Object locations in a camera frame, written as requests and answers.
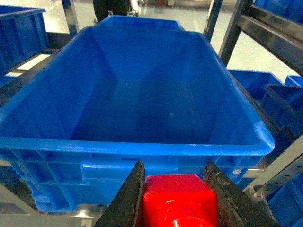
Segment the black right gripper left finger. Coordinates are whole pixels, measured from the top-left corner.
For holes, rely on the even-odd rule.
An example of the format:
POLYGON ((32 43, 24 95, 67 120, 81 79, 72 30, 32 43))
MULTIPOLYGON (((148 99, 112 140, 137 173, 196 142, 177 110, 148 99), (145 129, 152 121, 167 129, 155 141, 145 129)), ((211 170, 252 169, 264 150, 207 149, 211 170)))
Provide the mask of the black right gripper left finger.
POLYGON ((137 161, 96 227, 142 227, 145 168, 137 161))

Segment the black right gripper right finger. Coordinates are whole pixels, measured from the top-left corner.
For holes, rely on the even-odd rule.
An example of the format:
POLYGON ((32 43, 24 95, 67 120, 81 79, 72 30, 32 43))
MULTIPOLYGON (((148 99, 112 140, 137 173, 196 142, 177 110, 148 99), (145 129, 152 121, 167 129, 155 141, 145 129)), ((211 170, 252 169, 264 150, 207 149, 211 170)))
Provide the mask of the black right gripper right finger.
POLYGON ((204 166, 203 180, 217 194, 220 227, 280 226, 211 160, 204 166))

